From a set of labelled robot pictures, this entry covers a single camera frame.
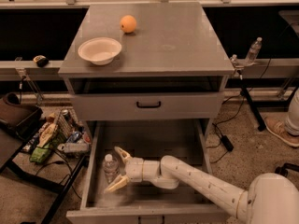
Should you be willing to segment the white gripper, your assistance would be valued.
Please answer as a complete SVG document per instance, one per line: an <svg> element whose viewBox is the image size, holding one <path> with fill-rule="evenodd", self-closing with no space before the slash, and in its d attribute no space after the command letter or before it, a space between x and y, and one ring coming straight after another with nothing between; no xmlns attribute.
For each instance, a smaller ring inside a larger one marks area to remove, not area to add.
<svg viewBox="0 0 299 224"><path fill-rule="evenodd" d="M125 187L129 182L141 182L143 180L142 158L132 158L132 156L121 147L114 147L114 150L121 157L125 164L126 175L118 175L104 190L104 193L112 193Z"/></svg>

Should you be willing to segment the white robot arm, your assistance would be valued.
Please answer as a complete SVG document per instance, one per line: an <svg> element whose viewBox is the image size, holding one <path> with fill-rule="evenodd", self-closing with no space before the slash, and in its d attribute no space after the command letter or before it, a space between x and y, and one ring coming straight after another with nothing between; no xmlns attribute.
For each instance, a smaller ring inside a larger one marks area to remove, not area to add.
<svg viewBox="0 0 299 224"><path fill-rule="evenodd" d="M173 156L147 161L120 147L115 151L124 163L125 174L118 175L105 188L106 193L130 182L149 181L161 189L175 189L184 182L245 224L299 224L299 190L283 175L258 175L244 190Z"/></svg>

